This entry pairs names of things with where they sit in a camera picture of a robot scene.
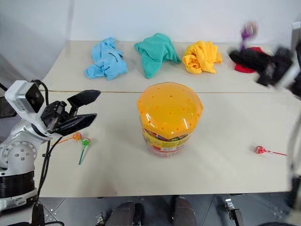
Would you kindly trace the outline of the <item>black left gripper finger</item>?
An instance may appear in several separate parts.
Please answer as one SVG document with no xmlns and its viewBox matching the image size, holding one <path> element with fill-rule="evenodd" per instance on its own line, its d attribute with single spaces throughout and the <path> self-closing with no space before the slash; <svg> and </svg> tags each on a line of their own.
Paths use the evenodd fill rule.
<svg viewBox="0 0 301 226">
<path fill-rule="evenodd" d="M 100 96 L 100 94 L 101 91 L 90 89 L 90 90 L 84 90 L 72 97 L 69 97 L 67 99 L 67 101 L 71 105 L 69 115 L 75 116 L 80 107 L 94 102 Z"/>
<path fill-rule="evenodd" d="M 97 117 L 96 113 L 76 115 L 55 126 L 55 133 L 66 136 L 91 125 Z"/>
</svg>

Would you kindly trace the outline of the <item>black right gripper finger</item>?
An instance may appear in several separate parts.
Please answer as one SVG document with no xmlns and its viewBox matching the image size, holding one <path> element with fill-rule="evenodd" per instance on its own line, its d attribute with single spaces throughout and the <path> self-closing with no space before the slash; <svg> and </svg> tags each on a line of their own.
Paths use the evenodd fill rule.
<svg viewBox="0 0 301 226">
<path fill-rule="evenodd" d="M 251 48 L 231 50 L 229 57 L 235 63 L 270 63 L 273 61 L 272 56 Z"/>
<path fill-rule="evenodd" d="M 263 71 L 263 63 L 256 59 L 236 59 L 234 69 L 241 73 L 254 73 Z"/>
</svg>

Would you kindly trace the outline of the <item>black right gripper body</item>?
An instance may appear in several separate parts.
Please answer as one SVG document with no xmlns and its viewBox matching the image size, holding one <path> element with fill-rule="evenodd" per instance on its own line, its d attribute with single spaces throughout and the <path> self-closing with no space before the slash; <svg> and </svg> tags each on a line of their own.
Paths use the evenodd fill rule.
<svg viewBox="0 0 301 226">
<path fill-rule="evenodd" d="M 278 47 L 272 56 L 259 53 L 259 57 L 260 67 L 256 70 L 259 78 L 256 82 L 263 86 L 276 86 L 293 64 L 293 54 L 285 47 Z"/>
</svg>

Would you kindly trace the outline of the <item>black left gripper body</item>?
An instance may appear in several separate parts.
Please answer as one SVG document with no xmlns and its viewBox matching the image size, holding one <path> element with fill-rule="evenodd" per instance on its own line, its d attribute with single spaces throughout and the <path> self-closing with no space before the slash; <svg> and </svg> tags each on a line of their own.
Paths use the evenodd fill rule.
<svg viewBox="0 0 301 226">
<path fill-rule="evenodd" d="M 46 106 L 40 118 L 47 132 L 71 132 L 71 129 L 63 129 L 61 126 L 70 118 L 70 113 L 65 110 L 66 106 L 64 101 L 54 101 Z"/>
</svg>

